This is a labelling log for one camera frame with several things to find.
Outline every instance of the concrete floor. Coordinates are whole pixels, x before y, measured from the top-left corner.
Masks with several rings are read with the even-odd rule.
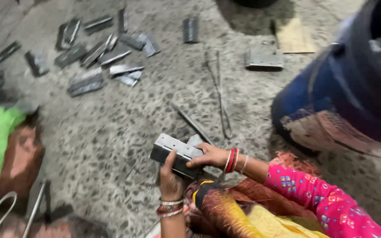
[[[130,33],[152,32],[162,51],[150,58],[134,51],[124,61],[145,64],[133,88],[106,79],[100,91],[70,98],[68,80],[84,72],[77,63],[60,70],[52,62],[58,27],[73,16],[88,21],[116,15],[126,2],[118,0],[0,0],[0,50],[17,40],[22,49],[0,65],[5,89],[41,104],[46,156],[41,177],[52,181],[52,207],[71,203],[77,214],[107,222],[118,238],[143,237],[156,223],[158,165],[148,159],[161,132],[186,138],[194,131],[172,110],[174,102],[201,123],[220,147],[240,147],[264,160],[288,148],[274,135],[270,105],[315,54],[286,55],[281,72],[250,72],[243,67],[245,49],[273,50],[270,19],[300,17],[316,46],[332,41],[335,26],[355,12],[363,0],[280,0],[268,9],[236,6],[230,0],[134,0],[127,3]],[[182,43],[182,20],[198,15],[201,43]],[[90,49],[116,32],[112,27],[76,42]],[[204,50],[220,51],[225,101],[234,136],[221,132],[214,84],[202,63]],[[34,78],[24,53],[43,49],[51,72]],[[343,188],[381,225],[381,161],[352,152],[323,153],[318,163],[324,178]]]

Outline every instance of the finger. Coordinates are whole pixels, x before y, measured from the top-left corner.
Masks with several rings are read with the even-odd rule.
[[[195,148],[196,148],[196,149],[201,149],[202,152],[203,152],[204,154],[206,154],[206,153],[208,152],[207,145],[209,145],[209,143],[204,142],[204,143],[201,143],[201,144],[195,146]]]
[[[175,160],[176,160],[176,150],[173,149],[170,152],[170,154],[168,154],[166,161],[164,162],[164,166],[162,168],[166,170],[171,170]]]
[[[191,161],[187,162],[186,166],[188,168],[194,168],[199,165],[209,164],[210,161],[211,159],[208,156],[202,155],[202,156],[195,157]]]

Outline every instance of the hand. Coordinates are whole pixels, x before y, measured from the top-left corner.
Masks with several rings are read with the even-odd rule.
[[[190,162],[186,163],[188,168],[194,168],[199,165],[211,165],[220,169],[226,166],[227,159],[229,158],[230,151],[220,149],[209,143],[202,143],[195,146],[202,149],[204,155],[193,158]]]
[[[164,166],[160,170],[161,200],[165,202],[178,201],[183,198],[185,183],[182,178],[172,171],[176,160],[176,150],[173,149],[167,156]]]

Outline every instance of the person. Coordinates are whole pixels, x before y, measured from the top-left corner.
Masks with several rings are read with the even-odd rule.
[[[273,191],[278,192],[283,197],[292,200],[299,205],[312,211],[318,221],[321,223],[324,234],[328,237],[344,237],[344,238],[358,238],[358,237],[372,237],[381,238],[381,227],[375,223],[371,217],[363,211],[357,204],[357,202],[347,195],[343,190],[337,186],[332,186],[325,181],[318,179],[316,176],[289,169],[281,165],[269,164],[267,162],[254,159],[244,154],[239,154],[238,150],[224,150],[217,148],[208,143],[202,143],[197,146],[198,149],[203,151],[203,155],[195,157],[186,165],[189,168],[194,168],[202,165],[211,165],[220,169],[233,168],[235,171],[242,172],[250,179],[263,184],[264,186],[271,188]],[[234,164],[231,164],[235,152],[236,159]],[[160,191],[161,200],[166,202],[183,201],[183,192],[185,189],[183,180],[180,179],[172,172],[172,166],[176,158],[176,152],[172,151],[166,159],[165,165],[160,171]],[[202,190],[202,186],[212,186],[210,184],[202,184],[199,190]],[[202,195],[203,199],[206,199],[206,191],[212,188],[204,188],[205,193]],[[203,205],[199,205],[198,208],[203,209],[203,212],[209,213],[209,217],[213,218],[222,213],[221,219],[227,216],[224,215],[225,207],[219,203],[220,199],[214,201],[217,203],[215,209],[221,210],[213,212],[213,207],[204,209]],[[242,219],[241,223],[245,223],[246,218],[241,216],[234,216],[233,219],[239,217]],[[288,221],[281,218],[279,223],[287,227],[286,231],[295,232],[297,225],[290,225]],[[268,237],[268,235],[262,234],[253,227],[257,227],[254,222],[247,222],[245,228],[239,227],[234,229],[232,223],[225,225],[224,223],[217,224],[220,230],[223,230],[228,237]],[[305,232],[301,227],[297,227],[298,235]],[[161,218],[161,236],[162,238],[182,238],[185,237],[186,226],[183,213],[179,212],[172,216],[162,216]],[[316,233],[309,233],[302,237],[320,237]]]

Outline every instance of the pink patterned shirt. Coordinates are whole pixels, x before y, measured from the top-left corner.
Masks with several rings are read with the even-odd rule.
[[[264,185],[315,213],[331,238],[381,238],[381,227],[337,186],[270,164]]]

